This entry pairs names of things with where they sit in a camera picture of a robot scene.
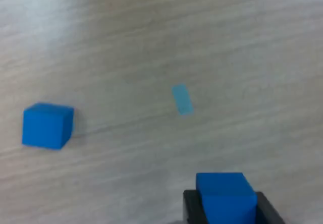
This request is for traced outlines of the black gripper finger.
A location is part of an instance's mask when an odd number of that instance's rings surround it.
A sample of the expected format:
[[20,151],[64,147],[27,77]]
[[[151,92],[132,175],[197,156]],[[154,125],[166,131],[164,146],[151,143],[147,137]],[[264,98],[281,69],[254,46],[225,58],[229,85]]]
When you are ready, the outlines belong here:
[[197,190],[183,192],[183,222],[188,224],[208,223]]
[[267,197],[260,191],[257,194],[255,224],[286,224]]

